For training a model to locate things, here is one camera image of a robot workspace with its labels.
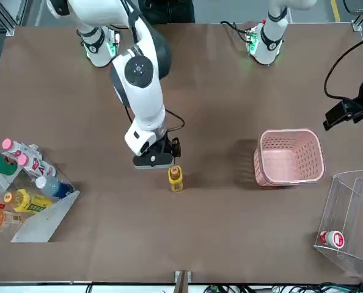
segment table surface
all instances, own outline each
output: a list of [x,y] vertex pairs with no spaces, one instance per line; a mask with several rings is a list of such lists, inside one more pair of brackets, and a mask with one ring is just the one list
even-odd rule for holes
[[[363,170],[363,121],[323,129],[336,103],[324,78],[361,35],[350,24],[292,24],[281,55],[263,67],[221,25],[157,28],[173,55],[164,103],[186,120],[173,133],[186,175],[179,194],[166,170],[133,168],[109,68],[90,64],[73,28],[18,27],[5,41],[0,143],[36,143],[82,194],[51,242],[0,242],[0,281],[163,282],[190,270],[195,282],[353,282],[312,246],[331,176]],[[356,96],[362,81],[363,47],[338,66],[329,90]],[[259,188],[252,155],[267,128],[315,131],[322,181]]]

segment mesh basket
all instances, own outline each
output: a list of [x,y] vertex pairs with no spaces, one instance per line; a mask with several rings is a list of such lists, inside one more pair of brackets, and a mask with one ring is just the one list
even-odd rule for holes
[[265,131],[254,154],[254,167],[261,186],[312,183],[325,170],[318,137],[308,129]]

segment floor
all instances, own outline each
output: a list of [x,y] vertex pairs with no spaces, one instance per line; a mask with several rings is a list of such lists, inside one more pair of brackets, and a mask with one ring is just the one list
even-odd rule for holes
[[[48,11],[45,0],[31,1],[26,21],[27,26],[73,26],[67,20],[56,20]],[[11,7],[11,1],[2,0],[8,9],[15,16],[17,7]],[[291,10],[290,21],[294,23],[330,23],[338,21],[334,15],[332,3],[334,0],[318,0],[316,5],[308,11]],[[349,15],[343,6],[342,0],[336,0],[340,21],[351,21],[354,16]],[[363,7],[363,0],[350,1],[351,7]],[[197,23],[219,23],[228,20],[236,23],[243,23],[247,20],[262,20],[266,17],[268,1],[261,0],[194,0]],[[5,35],[0,33],[0,55]]]

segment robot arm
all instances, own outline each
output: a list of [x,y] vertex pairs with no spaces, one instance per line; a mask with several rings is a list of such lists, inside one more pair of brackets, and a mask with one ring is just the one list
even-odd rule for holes
[[274,62],[283,42],[288,21],[288,9],[307,10],[315,5],[317,0],[269,0],[268,18],[255,28],[256,39],[248,46],[249,53],[263,65]]
[[[67,3],[62,11],[68,7],[70,14],[76,16],[78,31],[86,48],[93,53],[90,54],[92,63],[94,60],[105,63],[109,58],[101,26],[123,24],[132,30],[134,45],[113,59],[111,66],[116,94],[135,114],[125,141],[136,155],[133,162],[137,168],[172,165],[174,157],[180,156],[180,144],[178,139],[168,139],[165,124],[160,79],[168,74],[172,58],[164,37],[149,25],[131,0],[47,1],[48,4]],[[55,12],[60,11],[55,5],[51,6]]]

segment yellow bottle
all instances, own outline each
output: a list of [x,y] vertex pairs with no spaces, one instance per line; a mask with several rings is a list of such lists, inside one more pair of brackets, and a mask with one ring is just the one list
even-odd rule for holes
[[15,194],[6,193],[4,201],[10,204],[16,212],[29,212],[31,214],[37,214],[53,204],[44,195],[30,196],[25,189],[19,189]]
[[183,184],[183,173],[180,166],[173,166],[168,170],[169,183],[173,192],[182,191],[184,188]]

